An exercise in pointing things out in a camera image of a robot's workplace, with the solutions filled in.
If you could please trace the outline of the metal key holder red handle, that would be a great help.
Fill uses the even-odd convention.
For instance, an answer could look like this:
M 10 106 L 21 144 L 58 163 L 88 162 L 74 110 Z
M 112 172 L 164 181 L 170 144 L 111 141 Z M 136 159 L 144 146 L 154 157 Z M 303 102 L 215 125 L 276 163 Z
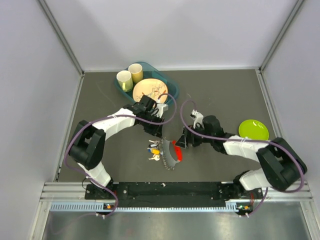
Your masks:
M 160 161 L 167 170 L 174 170 L 178 163 L 183 160 L 181 148 L 176 146 L 175 141 L 161 138 L 158 149 L 160 151 Z

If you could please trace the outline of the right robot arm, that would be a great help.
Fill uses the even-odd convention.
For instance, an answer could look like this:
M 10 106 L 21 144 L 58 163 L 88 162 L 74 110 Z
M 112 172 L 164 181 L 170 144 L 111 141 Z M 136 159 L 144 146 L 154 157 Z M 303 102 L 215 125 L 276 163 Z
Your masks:
M 208 143 L 221 154 L 243 157 L 260 164 L 259 169 L 247 170 L 234 178 L 233 192 L 239 198 L 245 198 L 258 188 L 272 187 L 286 192 L 308 171 L 306 164 L 281 137 L 272 141 L 251 141 L 225 132 L 214 115 L 197 117 L 193 113 L 191 118 L 194 123 L 183 127 L 176 142 L 178 147 L 198 147 Z

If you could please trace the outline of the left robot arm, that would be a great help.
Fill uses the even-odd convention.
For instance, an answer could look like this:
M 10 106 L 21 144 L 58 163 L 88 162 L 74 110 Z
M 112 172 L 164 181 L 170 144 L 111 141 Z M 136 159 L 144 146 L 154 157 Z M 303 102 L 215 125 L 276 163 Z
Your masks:
M 139 102 L 127 104 L 105 119 L 78 123 L 67 154 L 84 170 L 98 195 L 106 199 L 114 191 L 113 179 L 102 163 L 106 140 L 136 125 L 151 136 L 162 137 L 163 114 L 168 108 L 167 104 L 144 95 Z

